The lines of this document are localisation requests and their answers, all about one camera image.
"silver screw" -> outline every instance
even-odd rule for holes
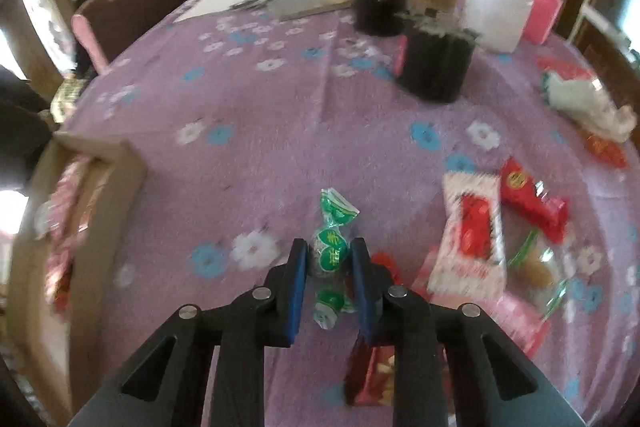
[[[465,317],[479,317],[480,308],[475,304],[467,303],[462,305],[462,313]]]
[[[183,306],[182,308],[180,308],[180,311],[178,312],[178,317],[180,317],[181,319],[192,319],[197,314],[198,314],[198,309],[196,308],[196,306],[191,306],[190,304],[187,304],[186,306]]]
[[[394,284],[393,286],[389,286],[389,295],[391,295],[392,297],[395,297],[397,299],[401,298],[401,297],[406,297],[407,295],[407,290],[404,286],[400,286],[397,284]]]
[[[271,290],[266,286],[258,286],[254,291],[251,292],[251,295],[254,296],[254,299],[257,301],[266,301],[269,297],[271,297]]]

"door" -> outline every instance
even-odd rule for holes
[[[62,75],[74,68],[72,0],[6,0],[0,29],[31,87],[51,100]]]

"cardboard box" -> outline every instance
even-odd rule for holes
[[[55,190],[66,164],[79,152],[96,160],[82,184],[73,226],[77,226],[98,180],[107,171],[110,175],[95,201],[86,240],[76,249],[70,312],[62,318],[54,315],[44,300],[49,241],[36,238],[33,221],[38,207]],[[7,333],[21,372],[58,425],[66,425],[99,387],[103,290],[111,280],[126,216],[145,174],[144,162],[127,142],[57,132],[31,180],[29,201],[12,253]]]

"black container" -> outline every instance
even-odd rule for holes
[[[354,28],[367,35],[392,37],[404,29],[406,0],[353,0]]]
[[[400,58],[396,83],[429,102],[457,100],[478,35],[423,23],[410,25],[405,38],[404,60]]]

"white candy wrapper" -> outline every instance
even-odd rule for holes
[[[438,259],[429,279],[432,293],[498,299],[506,286],[506,263],[500,219],[500,177],[447,172],[443,178],[448,215]],[[474,230],[475,223],[486,230]],[[478,250],[486,235],[486,250]]]

